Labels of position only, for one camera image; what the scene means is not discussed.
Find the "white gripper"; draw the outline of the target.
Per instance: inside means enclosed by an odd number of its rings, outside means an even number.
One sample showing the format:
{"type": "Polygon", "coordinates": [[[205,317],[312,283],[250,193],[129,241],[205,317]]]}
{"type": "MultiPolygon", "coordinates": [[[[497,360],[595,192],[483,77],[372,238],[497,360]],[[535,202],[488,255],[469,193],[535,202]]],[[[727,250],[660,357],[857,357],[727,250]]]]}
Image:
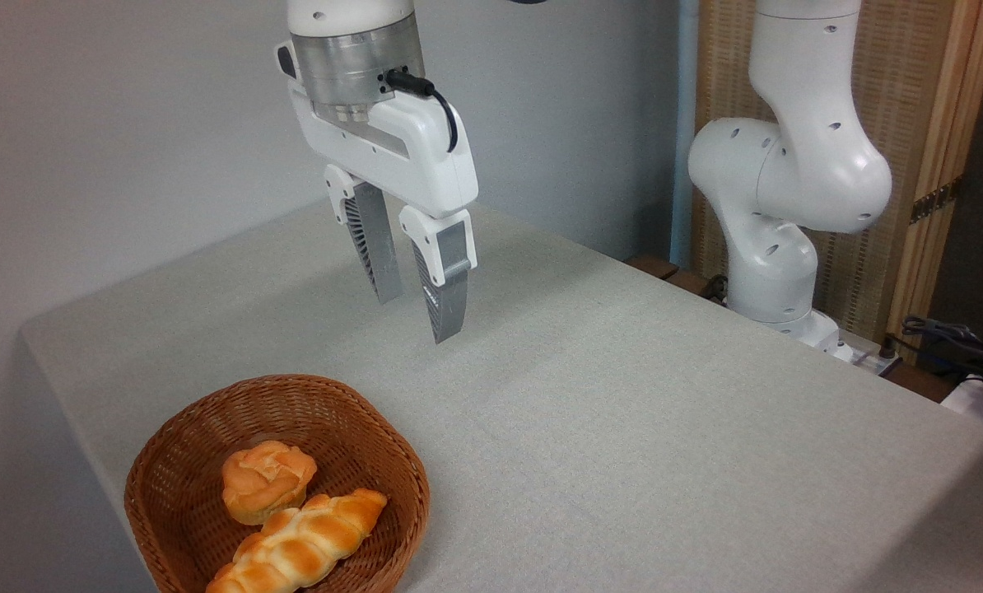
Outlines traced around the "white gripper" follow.
{"type": "Polygon", "coordinates": [[[460,333],[468,274],[478,266],[464,208],[477,198],[479,183],[464,124],[455,124],[450,152],[449,121],[435,99],[399,91],[372,105],[365,123],[341,123],[315,113],[296,80],[288,89],[304,139],[329,162],[324,180],[334,217],[348,229],[379,303],[403,293],[383,190],[410,205],[398,220],[412,242],[435,343],[460,333]]]}

